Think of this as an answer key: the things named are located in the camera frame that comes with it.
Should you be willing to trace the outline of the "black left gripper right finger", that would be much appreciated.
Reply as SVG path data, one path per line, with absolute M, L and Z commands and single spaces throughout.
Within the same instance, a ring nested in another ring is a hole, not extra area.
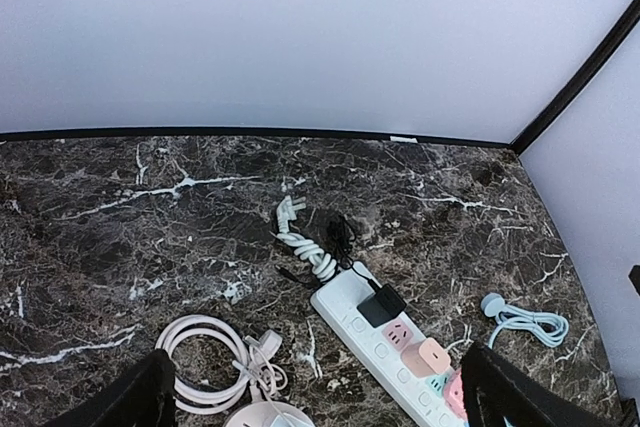
M 461 360 L 463 402 L 471 426 L 615 426 L 557 396 L 487 345 L 473 343 Z

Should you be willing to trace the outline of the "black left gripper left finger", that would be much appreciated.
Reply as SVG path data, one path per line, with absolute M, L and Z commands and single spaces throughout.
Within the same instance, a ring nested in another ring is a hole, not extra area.
M 175 368 L 166 351 L 153 350 L 113 383 L 46 426 L 175 426 Z

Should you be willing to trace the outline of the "peach cube plug adapter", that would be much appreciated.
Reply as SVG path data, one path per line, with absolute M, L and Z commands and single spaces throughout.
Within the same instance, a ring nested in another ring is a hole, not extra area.
M 407 346 L 401 360 L 416 378 L 444 374 L 451 366 L 449 353 L 433 337 Z

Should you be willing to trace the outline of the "white multi-socket power strip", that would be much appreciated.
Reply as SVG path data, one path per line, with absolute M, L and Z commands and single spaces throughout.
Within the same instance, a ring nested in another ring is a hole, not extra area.
M 358 312 L 357 305 L 374 293 L 366 281 L 372 276 L 364 264 L 357 262 L 316 291 L 311 304 L 416 425 L 464 426 L 464 408 L 450 406 L 445 396 L 446 384 L 455 372 L 452 362 L 444 374 L 416 378 L 403 364 L 402 352 L 396 351 L 383 336 L 389 322 L 373 328 Z M 407 346 L 429 338 L 406 313 L 398 317 L 414 333 Z

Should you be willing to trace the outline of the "pink square plug adapter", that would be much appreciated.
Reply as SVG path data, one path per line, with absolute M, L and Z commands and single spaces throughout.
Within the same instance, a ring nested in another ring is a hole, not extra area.
M 383 336 L 396 351 L 402 352 L 411 342 L 414 333 L 403 319 L 397 317 L 386 325 Z

